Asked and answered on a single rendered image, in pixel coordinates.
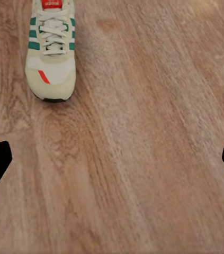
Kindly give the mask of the gym shoe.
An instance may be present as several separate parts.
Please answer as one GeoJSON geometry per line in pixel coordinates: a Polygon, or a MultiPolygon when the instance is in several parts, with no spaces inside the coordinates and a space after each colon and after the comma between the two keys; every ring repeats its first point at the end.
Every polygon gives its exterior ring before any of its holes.
{"type": "Polygon", "coordinates": [[[72,97],[76,67],[73,0],[33,0],[25,74],[30,89],[44,102],[72,97]]]}

